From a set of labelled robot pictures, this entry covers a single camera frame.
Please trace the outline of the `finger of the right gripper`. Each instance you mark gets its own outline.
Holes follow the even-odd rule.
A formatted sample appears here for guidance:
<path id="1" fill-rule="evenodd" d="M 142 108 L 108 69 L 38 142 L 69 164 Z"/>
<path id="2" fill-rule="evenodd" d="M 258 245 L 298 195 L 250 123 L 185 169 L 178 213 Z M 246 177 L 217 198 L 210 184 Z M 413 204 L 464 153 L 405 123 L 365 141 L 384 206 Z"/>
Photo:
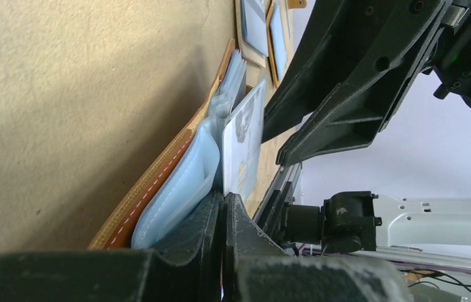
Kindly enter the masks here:
<path id="1" fill-rule="evenodd" d="M 291 143 L 367 143 L 366 122 L 353 121 L 368 95 L 368 76 L 354 79 L 367 50 L 360 29 L 368 1 L 316 1 L 298 50 L 265 108 L 267 142 L 311 113 Z"/>

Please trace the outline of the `white VIP card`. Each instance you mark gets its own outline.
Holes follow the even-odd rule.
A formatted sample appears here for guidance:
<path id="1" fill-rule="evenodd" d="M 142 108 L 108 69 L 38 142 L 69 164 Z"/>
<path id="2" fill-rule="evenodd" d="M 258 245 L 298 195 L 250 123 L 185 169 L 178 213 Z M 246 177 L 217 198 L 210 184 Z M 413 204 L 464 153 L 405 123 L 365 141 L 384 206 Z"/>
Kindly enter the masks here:
<path id="1" fill-rule="evenodd" d="M 221 136 L 223 192 L 239 194 L 244 202 L 257 183 L 266 95 L 263 78 L 230 113 Z"/>

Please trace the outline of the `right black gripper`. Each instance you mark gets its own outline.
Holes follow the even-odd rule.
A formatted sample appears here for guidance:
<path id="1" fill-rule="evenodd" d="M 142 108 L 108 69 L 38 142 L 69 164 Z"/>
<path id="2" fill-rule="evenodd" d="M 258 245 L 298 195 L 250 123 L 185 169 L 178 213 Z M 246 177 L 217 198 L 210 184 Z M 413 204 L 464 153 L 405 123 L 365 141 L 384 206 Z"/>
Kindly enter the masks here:
<path id="1" fill-rule="evenodd" d="M 276 163 L 368 147 L 435 44 L 434 96 L 471 108 L 471 1 L 316 1 L 275 92 L 276 133 L 299 127 Z"/>

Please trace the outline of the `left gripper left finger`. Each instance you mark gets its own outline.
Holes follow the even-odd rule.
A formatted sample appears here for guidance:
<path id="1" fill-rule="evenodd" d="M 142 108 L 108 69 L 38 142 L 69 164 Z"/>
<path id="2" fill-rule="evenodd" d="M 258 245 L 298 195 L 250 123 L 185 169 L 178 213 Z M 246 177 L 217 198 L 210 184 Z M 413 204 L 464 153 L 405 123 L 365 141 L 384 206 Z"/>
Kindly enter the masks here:
<path id="1" fill-rule="evenodd" d="M 209 193 L 153 247 L 0 255 L 0 301 L 219 301 L 223 195 Z"/>

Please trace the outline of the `tan leather card holder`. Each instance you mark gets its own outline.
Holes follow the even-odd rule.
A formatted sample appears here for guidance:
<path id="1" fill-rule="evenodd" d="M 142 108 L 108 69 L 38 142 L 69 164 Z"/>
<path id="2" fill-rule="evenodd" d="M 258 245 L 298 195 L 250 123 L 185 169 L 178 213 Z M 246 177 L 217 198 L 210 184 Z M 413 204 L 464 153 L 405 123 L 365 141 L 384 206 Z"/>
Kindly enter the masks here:
<path id="1" fill-rule="evenodd" d="M 213 189 L 223 194 L 221 136 L 230 113 L 252 89 L 247 62 L 226 46 L 206 100 L 103 224 L 90 249 L 146 249 L 185 220 Z"/>

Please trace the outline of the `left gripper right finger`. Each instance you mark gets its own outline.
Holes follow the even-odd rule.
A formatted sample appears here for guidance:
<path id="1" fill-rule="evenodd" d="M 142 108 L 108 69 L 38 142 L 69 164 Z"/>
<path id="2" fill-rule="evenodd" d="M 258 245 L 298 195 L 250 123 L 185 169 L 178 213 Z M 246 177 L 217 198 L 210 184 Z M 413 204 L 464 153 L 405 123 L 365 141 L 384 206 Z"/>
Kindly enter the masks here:
<path id="1" fill-rule="evenodd" d="M 224 301 L 412 301 L 389 262 L 287 255 L 249 217 L 239 194 L 224 199 Z"/>

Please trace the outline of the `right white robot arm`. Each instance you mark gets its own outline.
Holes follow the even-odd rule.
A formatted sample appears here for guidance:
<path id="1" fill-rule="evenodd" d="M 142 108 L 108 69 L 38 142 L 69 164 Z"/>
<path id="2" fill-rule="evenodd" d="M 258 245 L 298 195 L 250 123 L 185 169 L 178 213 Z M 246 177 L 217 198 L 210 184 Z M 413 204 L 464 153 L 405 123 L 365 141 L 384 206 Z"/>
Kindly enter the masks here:
<path id="1" fill-rule="evenodd" d="M 276 163 L 366 148 L 413 80 L 434 72 L 434 95 L 471 109 L 471 1 L 317 1 L 290 66 L 265 108 L 263 141 L 293 126 Z M 284 240 L 326 254 L 414 243 L 471 245 L 471 200 L 413 200 L 369 191 L 322 207 L 284 209 Z"/>

